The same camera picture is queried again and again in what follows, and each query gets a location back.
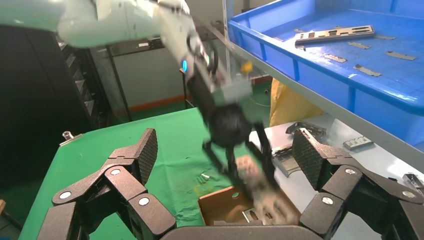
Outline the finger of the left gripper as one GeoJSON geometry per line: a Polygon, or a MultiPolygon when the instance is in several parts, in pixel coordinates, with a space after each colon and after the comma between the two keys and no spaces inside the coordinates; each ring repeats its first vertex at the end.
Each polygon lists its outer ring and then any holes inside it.
{"type": "Polygon", "coordinates": [[[236,158],[234,155],[234,147],[225,147],[225,156],[227,160],[226,166],[220,161],[218,156],[212,150],[212,141],[206,141],[202,144],[202,150],[205,152],[209,160],[213,163],[213,165],[217,168],[218,172],[222,175],[226,176],[233,186],[241,187],[242,180],[239,176],[236,158]]]}
{"type": "Polygon", "coordinates": [[[260,148],[258,148],[252,141],[247,140],[246,146],[249,151],[259,160],[262,167],[264,176],[272,189],[277,189],[277,181],[274,177],[275,166],[272,162],[272,148],[269,139],[266,135],[263,123],[255,122],[253,127],[258,136],[260,148]]]}

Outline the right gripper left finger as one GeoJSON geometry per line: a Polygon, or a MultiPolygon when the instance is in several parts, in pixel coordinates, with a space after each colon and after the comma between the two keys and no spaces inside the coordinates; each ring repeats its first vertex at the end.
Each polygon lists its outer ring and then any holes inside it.
{"type": "Polygon", "coordinates": [[[138,240],[159,240],[176,218],[146,188],[158,155],[157,133],[147,128],[132,145],[115,149],[96,172],[57,192],[39,240],[88,240],[112,214],[138,240]]]}

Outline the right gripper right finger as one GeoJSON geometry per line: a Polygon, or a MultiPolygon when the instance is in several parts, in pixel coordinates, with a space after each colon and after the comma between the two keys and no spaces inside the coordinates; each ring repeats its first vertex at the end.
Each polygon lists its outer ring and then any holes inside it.
{"type": "Polygon", "coordinates": [[[424,198],[363,167],[341,148],[319,143],[305,128],[294,132],[292,156],[316,195],[299,223],[324,240],[347,213],[360,217],[383,240],[424,237],[424,198]]]}

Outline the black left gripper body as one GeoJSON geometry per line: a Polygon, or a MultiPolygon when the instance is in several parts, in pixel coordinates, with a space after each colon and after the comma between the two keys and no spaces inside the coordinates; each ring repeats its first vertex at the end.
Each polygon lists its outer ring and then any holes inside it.
{"type": "Polygon", "coordinates": [[[187,88],[209,132],[205,145],[234,148],[247,140],[252,124],[238,103],[216,104],[206,83],[199,76],[190,77],[187,88]]]}

